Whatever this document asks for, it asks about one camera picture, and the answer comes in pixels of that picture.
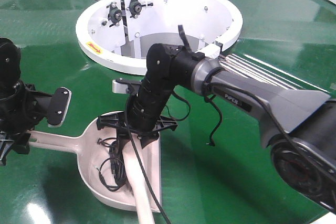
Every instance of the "green conveyor surface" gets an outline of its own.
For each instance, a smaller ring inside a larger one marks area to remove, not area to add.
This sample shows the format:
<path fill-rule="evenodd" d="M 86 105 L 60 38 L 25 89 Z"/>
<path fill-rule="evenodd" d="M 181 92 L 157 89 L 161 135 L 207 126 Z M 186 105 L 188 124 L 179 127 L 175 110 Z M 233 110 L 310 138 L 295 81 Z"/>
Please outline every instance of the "green conveyor surface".
<path fill-rule="evenodd" d="M 336 96 L 336 7 L 326 0 L 230 0 L 243 15 L 243 29 L 230 52 L 265 61 Z M 37 90 L 72 91 L 62 127 L 36 130 L 78 136 L 97 116 L 124 110 L 126 96 L 111 92 L 111 80 L 138 76 L 90 60 L 75 34 L 77 18 L 94 0 L 0 0 L 0 36 L 22 49 L 22 79 Z M 192 110 L 175 132 L 161 135 L 163 207 L 173 224 L 299 224 L 326 213 L 277 175 L 269 149 L 260 147 L 258 123 L 222 100 L 224 122 L 206 145 L 218 115 L 202 97 L 181 87 Z M 171 113 L 187 107 L 169 100 Z M 39 206 L 45 222 L 31 217 Z M 164 223 L 155 214 L 157 224 Z M 75 154 L 32 148 L 11 152 L 0 168 L 1 224 L 138 223 L 135 212 L 107 207 L 81 180 Z"/>

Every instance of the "bolt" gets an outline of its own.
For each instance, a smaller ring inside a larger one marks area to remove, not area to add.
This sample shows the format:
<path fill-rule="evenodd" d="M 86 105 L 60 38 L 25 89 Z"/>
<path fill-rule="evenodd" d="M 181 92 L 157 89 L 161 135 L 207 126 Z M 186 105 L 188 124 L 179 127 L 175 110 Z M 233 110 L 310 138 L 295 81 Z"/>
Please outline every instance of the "bolt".
<path fill-rule="evenodd" d="M 116 13 L 116 14 L 114 15 L 114 18 L 115 18 L 116 20 L 121 20 L 121 19 L 122 19 L 122 14 L 121 14 L 121 13 Z"/>
<path fill-rule="evenodd" d="M 136 13 L 140 13 L 140 12 L 141 12 L 141 9 L 142 9 L 141 5 L 135 5 L 135 6 L 133 7 L 133 10 L 134 10 Z"/>

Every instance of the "black mount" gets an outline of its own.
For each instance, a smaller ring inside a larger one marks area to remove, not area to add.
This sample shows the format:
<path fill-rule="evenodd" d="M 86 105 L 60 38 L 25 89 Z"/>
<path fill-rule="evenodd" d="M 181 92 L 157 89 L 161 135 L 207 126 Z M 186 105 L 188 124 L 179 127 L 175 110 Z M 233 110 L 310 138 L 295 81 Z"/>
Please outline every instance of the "black mount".
<path fill-rule="evenodd" d="M 139 0 L 131 0 L 129 5 L 129 10 L 131 13 L 131 18 L 137 18 L 141 14 L 141 10 L 146 6 L 154 6 L 153 3 L 141 4 Z"/>
<path fill-rule="evenodd" d="M 101 130 L 105 127 L 111 127 L 117 129 L 117 142 L 118 149 L 122 150 L 125 144 L 130 140 L 128 135 L 128 130 L 125 125 L 125 113 L 119 112 L 112 115 L 101 115 L 97 119 L 97 129 Z M 156 125 L 153 130 L 148 132 L 141 132 L 132 127 L 130 127 L 130 131 L 138 135 L 138 139 L 140 139 L 141 147 L 145 148 L 148 144 L 159 138 L 159 132 L 171 129 L 175 131 L 177 127 L 177 122 L 171 118 L 167 118 L 165 116 L 160 116 L 156 122 Z"/>

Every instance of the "black cable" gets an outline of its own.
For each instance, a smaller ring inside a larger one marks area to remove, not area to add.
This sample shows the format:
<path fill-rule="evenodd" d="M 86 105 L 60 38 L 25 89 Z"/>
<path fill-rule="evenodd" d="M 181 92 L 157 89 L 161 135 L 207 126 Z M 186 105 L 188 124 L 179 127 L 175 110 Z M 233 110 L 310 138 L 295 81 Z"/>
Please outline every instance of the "black cable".
<path fill-rule="evenodd" d="M 135 152 L 135 155 L 136 155 L 136 158 L 138 159 L 138 162 L 139 162 L 139 165 L 140 165 L 140 168 L 141 168 L 141 171 L 142 171 L 142 174 L 143 174 L 143 177 L 145 179 L 145 182 L 147 184 L 147 187 L 148 187 L 148 190 L 149 192 L 151 193 L 154 201 L 155 201 L 155 204 L 157 205 L 158 209 L 160 210 L 161 214 L 162 214 L 162 217 L 164 218 L 164 220 L 166 221 L 167 224 L 171 224 L 168 216 L 166 215 L 165 211 L 163 210 L 162 206 L 160 205 L 154 191 L 153 191 L 153 188 L 151 186 L 151 183 L 147 177 L 147 174 L 146 174 L 146 171 L 145 171 L 145 168 L 143 167 L 143 164 L 141 162 L 141 159 L 140 159 L 140 156 L 139 156 L 139 152 L 136 148 L 136 145 L 135 145 L 135 142 L 134 142 L 134 139 L 133 139 L 133 136 L 132 136 L 132 133 L 131 133 L 131 130 L 130 130 L 130 126 L 128 124 L 128 119 L 127 119 L 127 108 L 129 107 L 129 103 L 130 103 L 130 97 L 129 96 L 127 98 L 127 102 L 126 102 L 126 107 L 125 107 L 125 116 L 124 116 L 124 119 L 125 119 L 125 125 L 126 125 L 126 128 L 127 128 L 127 132 L 128 132 L 128 135 L 130 137 L 130 140 L 131 140 L 131 143 L 132 143 L 132 146 L 133 146 L 133 149 L 134 149 L 134 152 Z"/>
<path fill-rule="evenodd" d="M 182 118 L 175 118 L 175 117 L 173 117 L 173 116 L 170 114 L 169 108 L 168 108 L 168 106 L 166 105 L 165 107 L 167 108 L 168 115 L 169 115 L 169 117 L 170 117 L 171 119 L 173 119 L 173 120 L 175 120 L 175 121 L 177 121 L 177 122 L 183 121 L 183 120 L 185 120 L 185 119 L 189 116 L 189 114 L 190 114 L 190 110 L 191 110 L 191 105 L 190 105 L 190 103 L 189 103 L 186 99 L 184 99 L 183 97 L 181 97 L 181 96 L 179 96 L 178 94 L 176 94 L 175 91 L 173 91 L 172 95 L 173 95 L 173 97 L 175 97 L 176 99 L 180 100 L 181 102 L 184 102 L 184 103 L 188 106 L 188 113 L 187 113 L 187 115 L 185 115 L 185 116 L 182 117 Z"/>
<path fill-rule="evenodd" d="M 105 139 L 99 138 L 98 141 L 97 141 L 97 144 L 101 144 L 102 146 L 109 148 L 111 146 L 111 144 L 106 143 L 106 141 L 108 141 L 108 140 L 116 140 L 116 139 L 117 139 L 116 137 L 107 137 Z"/>
<path fill-rule="evenodd" d="M 219 126 L 221 125 L 221 123 L 223 121 L 222 112 L 220 111 L 219 107 L 213 102 L 213 99 L 215 97 L 216 97 L 216 95 L 213 95 L 210 98 L 209 97 L 204 97 L 204 101 L 210 103 L 219 114 L 219 121 L 218 121 L 217 125 L 214 127 L 214 129 L 211 131 L 210 136 L 209 136 L 209 143 L 207 143 L 207 145 L 210 145 L 210 146 L 215 146 L 216 145 L 215 141 L 213 139 L 213 135 L 217 131 L 217 129 L 219 128 Z"/>
<path fill-rule="evenodd" d="M 111 144 L 107 143 L 108 140 L 116 140 L 116 139 L 117 139 L 116 137 L 107 137 L 105 139 L 99 138 L 97 141 L 97 144 L 101 144 L 102 146 L 109 148 L 110 157 L 103 161 L 103 163 L 100 165 L 100 168 L 97 168 L 99 172 L 100 182 L 109 191 L 119 190 L 127 181 L 125 164 L 122 160 L 122 156 L 117 156 L 117 154 L 114 151 L 116 141 L 114 141 Z M 113 175 L 116 186 L 107 185 L 105 178 L 101 173 L 101 169 L 107 161 L 110 161 L 111 173 Z"/>
<path fill-rule="evenodd" d="M 318 171 L 320 171 L 324 176 L 326 176 L 327 178 L 334 180 L 334 178 L 325 170 L 323 170 L 321 167 L 319 167 L 318 165 L 316 165 L 314 162 L 312 162 L 310 160 L 310 158 L 307 156 L 307 154 L 300 149 L 300 147 L 298 147 L 295 142 L 293 141 L 293 139 L 291 138 L 291 136 L 284 130 L 284 128 L 282 127 L 282 125 L 279 123 L 279 121 L 277 120 L 277 118 L 274 116 L 272 110 L 267 107 L 267 105 L 265 104 L 265 102 L 259 98 L 257 95 L 237 88 L 235 86 L 231 86 L 229 84 L 224 84 L 224 83 L 220 83 L 220 82 L 212 82 L 208 84 L 208 87 L 211 90 L 212 86 L 220 86 L 220 87 L 225 87 L 227 89 L 233 90 L 233 91 L 237 91 L 239 93 L 245 94 L 248 97 L 251 97 L 253 100 L 255 100 L 264 110 L 265 112 L 270 116 L 270 118 L 272 119 L 272 121 L 274 122 L 276 128 L 279 130 L 279 132 L 284 136 L 284 138 L 286 139 L 286 141 L 309 163 L 311 164 L 313 167 L 315 167 Z"/>
<path fill-rule="evenodd" d="M 118 163 L 121 163 L 124 167 L 124 162 L 122 160 L 120 160 L 119 158 L 116 158 L 116 157 L 109 157 L 107 159 L 104 160 L 104 162 L 100 165 L 100 168 L 97 168 L 96 169 L 98 170 L 99 172 L 99 180 L 100 182 L 106 187 L 106 189 L 108 191 L 117 191 L 120 189 L 120 186 L 116 185 L 116 186 L 111 186 L 111 185 L 108 185 L 104 179 L 104 176 L 103 174 L 101 173 L 101 169 L 103 168 L 104 164 L 109 161 L 109 160 L 116 160 Z"/>

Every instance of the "black clamp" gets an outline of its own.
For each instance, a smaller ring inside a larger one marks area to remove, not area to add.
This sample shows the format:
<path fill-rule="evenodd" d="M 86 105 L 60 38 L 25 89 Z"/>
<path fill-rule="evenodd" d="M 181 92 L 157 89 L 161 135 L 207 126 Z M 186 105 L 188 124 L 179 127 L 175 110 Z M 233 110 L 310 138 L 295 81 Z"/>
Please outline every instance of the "black clamp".
<path fill-rule="evenodd" d="M 143 7 L 153 6 L 153 3 L 141 4 L 139 0 L 131 0 L 129 5 L 129 11 L 131 13 L 131 18 L 138 18 Z"/>
<path fill-rule="evenodd" d="M 122 20 L 122 11 L 117 7 L 116 2 L 112 2 L 110 5 L 108 5 L 106 8 L 110 8 L 109 14 L 108 14 L 108 20 L 112 22 L 112 26 L 118 26 L 119 22 Z"/>

